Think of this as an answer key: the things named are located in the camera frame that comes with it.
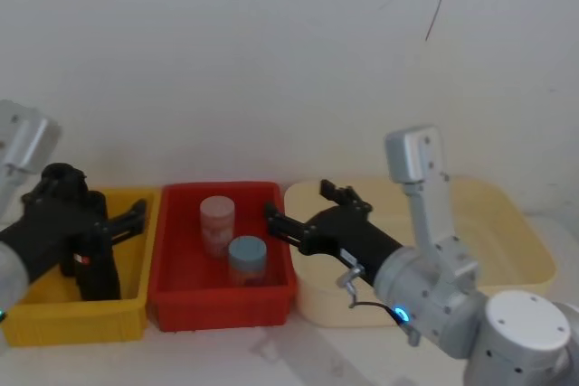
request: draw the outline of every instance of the white wall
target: white wall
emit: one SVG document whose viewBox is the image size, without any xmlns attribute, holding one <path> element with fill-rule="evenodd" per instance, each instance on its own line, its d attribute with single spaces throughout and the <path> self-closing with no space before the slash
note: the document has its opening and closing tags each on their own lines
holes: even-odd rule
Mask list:
<svg viewBox="0 0 579 386">
<path fill-rule="evenodd" d="M 0 0 L 1 95 L 98 184 L 382 174 L 426 121 L 452 173 L 572 201 L 577 0 L 443 0 L 426 42 L 437 1 Z"/>
</svg>

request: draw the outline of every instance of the white table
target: white table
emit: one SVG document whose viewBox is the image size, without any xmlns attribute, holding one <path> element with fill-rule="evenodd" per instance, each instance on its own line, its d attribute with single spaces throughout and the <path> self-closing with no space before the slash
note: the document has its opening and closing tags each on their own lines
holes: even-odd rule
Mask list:
<svg viewBox="0 0 579 386">
<path fill-rule="evenodd" d="M 579 305 L 579 244 L 547 218 L 532 224 L 559 269 L 549 296 Z M 283 327 L 161 334 L 138 343 L 5 348 L 6 386 L 461 386 L 464 362 L 417 349 L 393 327 L 321 329 L 292 315 Z"/>
</svg>

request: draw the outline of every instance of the yellow plastic bin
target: yellow plastic bin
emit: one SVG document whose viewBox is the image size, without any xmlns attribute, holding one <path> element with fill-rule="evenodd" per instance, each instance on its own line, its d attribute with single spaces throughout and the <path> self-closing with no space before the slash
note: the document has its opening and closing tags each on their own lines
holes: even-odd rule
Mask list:
<svg viewBox="0 0 579 386">
<path fill-rule="evenodd" d="M 403 245 L 414 244 L 408 199 L 402 187 L 383 177 L 331 180 L 351 185 L 373 205 L 370 222 Z M 307 221 L 317 212 L 335 205 L 319 195 L 319 181 L 292 185 L 285 194 L 289 217 Z M 525 289 L 543 295 L 555 279 L 556 266 L 525 216 L 492 184 L 471 178 L 455 178 L 451 201 L 456 231 L 479 260 L 479 289 L 491 296 L 507 289 Z M 336 285 L 345 267 L 326 255 L 305 257 L 291 248 L 298 278 L 297 307 L 309 321 L 326 327 L 393 325 L 382 309 L 360 306 L 349 309 L 350 297 Z M 377 301 L 374 290 L 362 279 L 356 281 L 358 299 Z"/>
<path fill-rule="evenodd" d="M 136 341 L 147 327 L 148 276 L 155 243 L 160 189 L 101 190 L 107 196 L 109 217 L 147 200 L 143 234 L 114 248 L 122 300 L 82 302 L 73 278 L 58 267 L 31 286 L 27 297 L 8 312 L 2 323 L 12 346 L 89 344 Z"/>
</svg>

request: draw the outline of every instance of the plastic bin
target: plastic bin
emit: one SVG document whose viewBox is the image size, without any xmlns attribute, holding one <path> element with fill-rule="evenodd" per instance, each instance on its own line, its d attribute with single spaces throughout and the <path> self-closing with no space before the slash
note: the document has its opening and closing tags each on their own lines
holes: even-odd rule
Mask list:
<svg viewBox="0 0 579 386">
<path fill-rule="evenodd" d="M 337 186 L 353 186 L 362 199 L 374 206 L 370 221 L 404 245 L 413 245 L 408 200 L 402 187 L 384 177 L 331 180 Z M 335 205 L 319 194 L 319 181 L 292 185 L 285 194 L 286 213 L 306 221 Z M 509 198 L 494 185 L 469 178 L 451 182 L 456 230 L 479 260 L 479 289 L 487 295 L 506 289 L 525 289 L 540 295 L 555 279 L 556 266 L 548 250 Z M 349 309 L 350 298 L 336 286 L 346 269 L 324 255 L 305 257 L 291 248 L 298 277 L 297 307 L 317 325 L 356 327 L 393 325 L 388 315 L 372 306 Z M 356 281 L 358 299 L 376 301 L 366 282 Z"/>
<path fill-rule="evenodd" d="M 10 345 L 109 343 L 142 337 L 147 327 L 147 285 L 161 191 L 101 191 L 107 196 L 109 217 L 125 212 L 138 199 L 147 200 L 143 234 L 114 248 L 122 300 L 82 302 L 75 279 L 63 277 L 56 267 L 34 283 L 2 323 Z"/>
<path fill-rule="evenodd" d="M 209 196 L 235 202 L 234 236 L 255 235 L 267 244 L 262 287 L 235 287 L 228 262 L 210 257 L 201 236 L 199 205 Z M 169 185 L 163 191 L 149 300 L 160 330 L 282 325 L 291 308 L 296 278 L 289 246 L 267 234 L 263 206 L 282 207 L 273 183 Z"/>
</svg>

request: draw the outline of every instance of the cable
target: cable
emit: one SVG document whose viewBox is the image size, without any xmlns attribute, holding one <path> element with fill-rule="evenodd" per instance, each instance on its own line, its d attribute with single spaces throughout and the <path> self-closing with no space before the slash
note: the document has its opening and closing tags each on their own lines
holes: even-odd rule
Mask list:
<svg viewBox="0 0 579 386">
<path fill-rule="evenodd" d="M 352 303 L 350 305 L 350 309 L 355 308 L 356 306 L 375 306 L 375 307 L 381 307 L 383 308 L 384 311 L 386 311 L 388 313 L 389 316 L 392 317 L 392 319 L 396 322 L 396 325 L 403 325 L 404 324 L 404 320 L 395 313 L 395 311 L 393 311 L 392 309 L 390 309 L 388 306 L 383 305 L 381 303 L 377 303 L 377 302 L 357 302 L 355 301 L 354 303 Z"/>
</svg>

